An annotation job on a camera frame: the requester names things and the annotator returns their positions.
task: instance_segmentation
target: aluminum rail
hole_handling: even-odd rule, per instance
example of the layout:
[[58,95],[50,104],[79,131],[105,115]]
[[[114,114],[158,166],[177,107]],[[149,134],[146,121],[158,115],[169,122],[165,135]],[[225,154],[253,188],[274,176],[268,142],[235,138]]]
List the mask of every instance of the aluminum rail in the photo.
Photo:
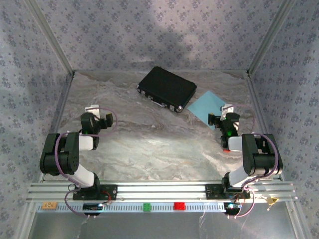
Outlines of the aluminum rail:
[[[230,202],[230,200],[207,200],[206,184],[219,184],[220,181],[101,181],[101,184],[118,186],[116,202]],[[29,188],[27,202],[63,202],[68,192],[67,181],[33,183]],[[294,201],[297,198],[292,182],[280,180],[260,180],[250,184],[255,192],[255,202],[265,203],[267,198],[278,198],[280,202]],[[68,197],[69,202],[79,202]]]

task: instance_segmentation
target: light blue paper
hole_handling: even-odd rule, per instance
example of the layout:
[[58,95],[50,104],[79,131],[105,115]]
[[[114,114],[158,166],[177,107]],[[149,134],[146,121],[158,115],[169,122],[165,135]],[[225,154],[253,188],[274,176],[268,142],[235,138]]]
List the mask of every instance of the light blue paper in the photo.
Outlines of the light blue paper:
[[188,107],[195,116],[203,121],[208,127],[214,129],[215,126],[208,125],[208,114],[213,113],[216,116],[221,115],[220,107],[226,104],[222,99],[217,97],[211,91],[207,91],[204,95],[198,98],[193,104]]

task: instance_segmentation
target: green block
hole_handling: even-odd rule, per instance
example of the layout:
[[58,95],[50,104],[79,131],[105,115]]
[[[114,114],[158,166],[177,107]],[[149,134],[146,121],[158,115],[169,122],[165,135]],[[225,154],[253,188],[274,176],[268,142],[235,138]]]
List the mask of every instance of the green block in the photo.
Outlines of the green block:
[[143,203],[143,212],[150,212],[152,210],[152,206],[150,203]]

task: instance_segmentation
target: black briefcase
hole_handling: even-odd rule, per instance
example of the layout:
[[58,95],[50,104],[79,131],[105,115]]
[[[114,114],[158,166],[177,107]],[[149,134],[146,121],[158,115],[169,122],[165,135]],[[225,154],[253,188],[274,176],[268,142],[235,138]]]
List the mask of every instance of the black briefcase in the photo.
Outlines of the black briefcase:
[[181,112],[196,91],[196,84],[161,67],[154,67],[137,86],[138,92],[163,108]]

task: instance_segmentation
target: blue floral wall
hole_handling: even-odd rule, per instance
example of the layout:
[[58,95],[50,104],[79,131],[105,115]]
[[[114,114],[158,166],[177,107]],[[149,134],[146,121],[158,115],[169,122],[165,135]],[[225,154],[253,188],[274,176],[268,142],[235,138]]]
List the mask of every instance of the blue floral wall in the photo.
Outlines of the blue floral wall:
[[247,69],[282,0],[38,0],[75,70]]
[[67,73],[24,1],[0,1],[0,238],[11,238]]
[[319,238],[319,2],[296,5],[253,77],[314,238]]

